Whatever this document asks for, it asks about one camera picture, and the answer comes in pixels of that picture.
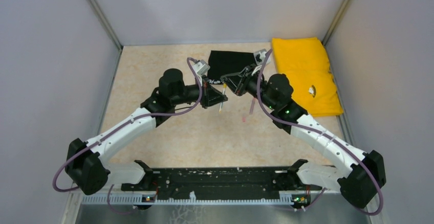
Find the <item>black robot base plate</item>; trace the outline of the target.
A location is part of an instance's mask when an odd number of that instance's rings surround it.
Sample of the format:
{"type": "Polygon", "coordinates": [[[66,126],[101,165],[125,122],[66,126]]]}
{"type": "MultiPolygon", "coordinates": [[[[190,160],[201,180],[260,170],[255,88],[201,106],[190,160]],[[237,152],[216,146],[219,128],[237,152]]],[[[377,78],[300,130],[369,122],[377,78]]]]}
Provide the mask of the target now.
{"type": "Polygon", "coordinates": [[[281,191],[321,190],[296,179],[288,166],[154,168],[137,184],[122,184],[122,191],[156,192],[158,200],[277,200],[281,191]]]}

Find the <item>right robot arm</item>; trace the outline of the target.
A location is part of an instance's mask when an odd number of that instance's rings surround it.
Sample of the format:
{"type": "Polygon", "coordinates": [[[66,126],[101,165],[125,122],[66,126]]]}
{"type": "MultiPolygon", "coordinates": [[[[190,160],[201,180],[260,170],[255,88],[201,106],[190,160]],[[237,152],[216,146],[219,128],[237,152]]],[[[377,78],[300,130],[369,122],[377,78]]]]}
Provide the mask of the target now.
{"type": "Polygon", "coordinates": [[[365,152],[354,147],[317,122],[292,99],[293,87],[286,75],[274,74],[265,80],[259,67],[248,66],[239,73],[223,75],[221,80],[237,96],[251,94],[278,128],[301,139],[331,162],[326,166],[299,161],[288,175],[292,188],[316,185],[339,191],[358,209],[366,208],[378,197],[378,209],[372,215],[381,211],[381,188],[386,183],[383,156],[375,150],[365,152]]]}

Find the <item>white yellow marker pen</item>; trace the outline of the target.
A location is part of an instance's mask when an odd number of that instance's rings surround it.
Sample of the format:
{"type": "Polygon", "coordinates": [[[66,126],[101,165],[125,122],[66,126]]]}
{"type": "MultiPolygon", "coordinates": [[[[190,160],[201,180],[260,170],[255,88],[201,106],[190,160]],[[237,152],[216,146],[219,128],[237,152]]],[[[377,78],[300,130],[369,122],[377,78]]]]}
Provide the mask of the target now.
{"type": "Polygon", "coordinates": [[[223,109],[223,104],[224,104],[225,98],[226,98],[225,95],[226,95],[226,90],[222,90],[222,100],[220,101],[220,104],[219,104],[219,114],[221,114],[222,109],[223,109]]]}

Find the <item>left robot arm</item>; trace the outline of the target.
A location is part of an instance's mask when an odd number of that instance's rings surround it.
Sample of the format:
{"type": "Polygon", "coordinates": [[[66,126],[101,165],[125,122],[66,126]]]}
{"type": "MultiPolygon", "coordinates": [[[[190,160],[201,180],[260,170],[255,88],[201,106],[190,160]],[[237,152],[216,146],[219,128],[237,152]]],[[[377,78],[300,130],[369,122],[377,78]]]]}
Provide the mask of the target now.
{"type": "Polygon", "coordinates": [[[106,132],[83,142],[75,139],[69,144],[64,170],[86,195],[110,185],[135,185],[149,189],[154,177],[141,161],[129,164],[111,163],[111,158],[137,137],[149,132],[176,115],[180,104],[208,108],[228,100],[227,96],[199,76],[196,84],[185,85],[179,69],[168,69],[159,79],[151,96],[130,116],[106,132]]]}

